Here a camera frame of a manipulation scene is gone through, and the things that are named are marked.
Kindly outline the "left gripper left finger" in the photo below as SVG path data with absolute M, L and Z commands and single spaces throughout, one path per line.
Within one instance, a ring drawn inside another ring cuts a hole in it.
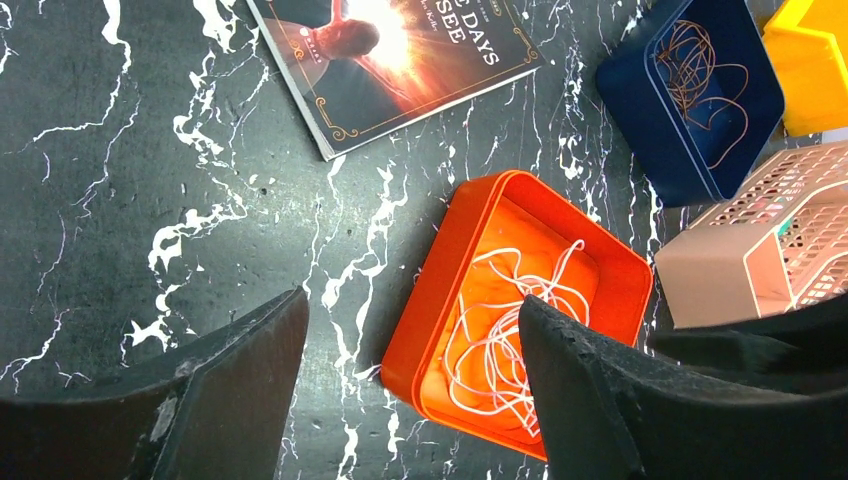
M 309 324 L 286 291 L 188 345 L 1 400 L 5 479 L 270 479 Z

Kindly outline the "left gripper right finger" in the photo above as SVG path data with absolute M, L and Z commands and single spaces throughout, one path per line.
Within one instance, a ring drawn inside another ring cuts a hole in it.
M 847 475 L 847 386 L 806 395 L 703 375 L 534 297 L 519 327 L 554 479 Z

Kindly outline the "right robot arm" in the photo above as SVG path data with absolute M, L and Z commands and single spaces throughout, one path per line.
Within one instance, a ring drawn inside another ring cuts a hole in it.
M 656 331 L 654 351 L 685 368 L 758 388 L 812 395 L 847 386 L 847 296 L 769 317 Z

